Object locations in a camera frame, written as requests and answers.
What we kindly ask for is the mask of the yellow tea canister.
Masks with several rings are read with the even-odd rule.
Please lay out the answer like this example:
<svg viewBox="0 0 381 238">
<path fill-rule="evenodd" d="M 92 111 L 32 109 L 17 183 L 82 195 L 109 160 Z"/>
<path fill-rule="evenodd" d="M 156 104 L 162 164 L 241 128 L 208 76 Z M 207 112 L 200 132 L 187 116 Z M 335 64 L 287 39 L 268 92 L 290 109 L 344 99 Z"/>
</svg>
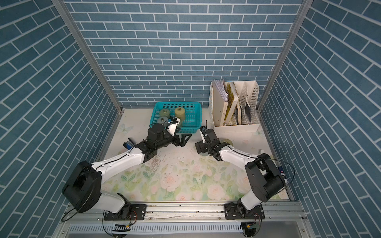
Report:
<svg viewBox="0 0 381 238">
<path fill-rule="evenodd" d="M 227 143 L 229 146 L 233 146 L 233 142 L 229 139 L 223 139 L 221 140 L 221 143 Z"/>
<path fill-rule="evenodd" d="M 186 118 L 186 110 L 183 107 L 177 107 L 175 109 L 175 116 L 180 120 L 180 122 L 184 122 Z"/>
</svg>

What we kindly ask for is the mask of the green tea canister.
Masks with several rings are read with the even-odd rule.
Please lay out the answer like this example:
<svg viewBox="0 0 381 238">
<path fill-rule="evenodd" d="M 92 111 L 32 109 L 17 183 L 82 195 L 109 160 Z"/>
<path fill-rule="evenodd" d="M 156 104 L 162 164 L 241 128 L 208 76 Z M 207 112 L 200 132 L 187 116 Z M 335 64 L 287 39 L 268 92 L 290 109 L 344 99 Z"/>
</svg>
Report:
<svg viewBox="0 0 381 238">
<path fill-rule="evenodd" d="M 170 110 L 169 109 L 162 109 L 159 111 L 159 117 L 167 117 L 169 118 L 171 116 Z"/>
</svg>

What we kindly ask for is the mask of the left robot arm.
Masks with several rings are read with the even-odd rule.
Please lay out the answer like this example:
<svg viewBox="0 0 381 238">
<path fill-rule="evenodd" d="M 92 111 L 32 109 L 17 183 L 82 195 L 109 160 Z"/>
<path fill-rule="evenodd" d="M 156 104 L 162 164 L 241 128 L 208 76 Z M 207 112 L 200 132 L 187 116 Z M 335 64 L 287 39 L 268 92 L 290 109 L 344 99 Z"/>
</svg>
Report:
<svg viewBox="0 0 381 238">
<path fill-rule="evenodd" d="M 170 144 L 184 147 L 191 138 L 190 133 L 177 135 L 180 129 L 178 118 L 170 118 L 169 125 L 151 124 L 147 138 L 135 144 L 129 151 L 113 158 L 90 164 L 82 161 L 76 165 L 62 189 L 65 198 L 77 213 L 91 208 L 107 211 L 118 220 L 132 217 L 131 203 L 121 193 L 109 193 L 101 186 L 111 177 L 143 163 L 157 155 L 160 148 Z"/>
</svg>

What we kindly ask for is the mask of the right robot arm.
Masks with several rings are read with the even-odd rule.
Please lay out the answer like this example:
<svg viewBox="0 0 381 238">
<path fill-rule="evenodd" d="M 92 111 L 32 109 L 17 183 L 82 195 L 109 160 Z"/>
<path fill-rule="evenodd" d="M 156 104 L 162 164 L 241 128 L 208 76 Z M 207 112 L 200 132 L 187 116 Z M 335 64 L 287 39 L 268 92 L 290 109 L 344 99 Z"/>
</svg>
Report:
<svg viewBox="0 0 381 238">
<path fill-rule="evenodd" d="M 221 142 L 213 129 L 199 128 L 201 141 L 195 143 L 198 154 L 207 153 L 217 161 L 228 162 L 247 173 L 250 189 L 237 203 L 226 204 L 226 219 L 261 219 L 255 211 L 286 187 L 278 167 L 268 154 L 253 155 Z"/>
</svg>

